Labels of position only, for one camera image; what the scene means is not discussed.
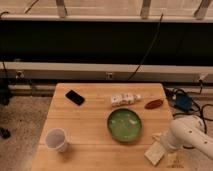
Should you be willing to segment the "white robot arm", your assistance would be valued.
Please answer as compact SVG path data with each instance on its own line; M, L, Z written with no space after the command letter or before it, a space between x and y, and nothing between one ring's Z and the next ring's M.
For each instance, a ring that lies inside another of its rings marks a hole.
M204 133L204 122L198 116L186 116L171 121L154 144L154 156L161 159L184 145L191 145L213 160L213 138Z

